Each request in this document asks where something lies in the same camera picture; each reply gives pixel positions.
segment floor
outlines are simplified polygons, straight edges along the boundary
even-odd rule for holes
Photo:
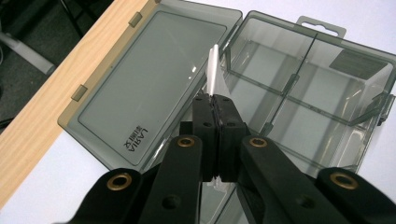
[[[100,16],[111,0],[79,0]],[[65,0],[86,33],[94,21],[76,0]],[[80,37],[58,0],[0,0],[1,29],[58,66]],[[14,118],[49,76],[0,42],[0,133],[4,120]]]

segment gray translucent lid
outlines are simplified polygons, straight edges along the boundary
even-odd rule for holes
[[[138,170],[155,153],[202,86],[210,48],[223,46],[242,17],[237,10],[181,1],[162,1],[149,15],[143,11],[137,16],[144,19],[140,29],[119,58],[84,93],[71,119],[60,118],[109,168]]]

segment white table surface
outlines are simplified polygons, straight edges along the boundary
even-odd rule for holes
[[[286,21],[302,15],[346,28],[346,40],[396,54],[396,1],[195,0],[257,10]],[[396,202],[396,109],[375,129],[359,174]],[[0,211],[0,223],[66,222],[107,168],[68,133],[62,132],[32,173]]]

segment wooden board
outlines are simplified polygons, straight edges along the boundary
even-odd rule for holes
[[[146,2],[115,0],[0,135],[0,208],[61,133],[57,119],[70,96],[87,80]]]

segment plastic box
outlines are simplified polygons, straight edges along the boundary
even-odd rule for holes
[[[313,177],[330,166],[357,171],[393,103],[396,57],[303,27],[305,20],[252,11],[242,21],[233,9],[149,1],[59,123],[109,169],[145,172],[191,118],[209,49],[219,44],[222,75],[253,133],[275,140]],[[231,221],[244,221],[233,185],[205,184],[201,223]]]

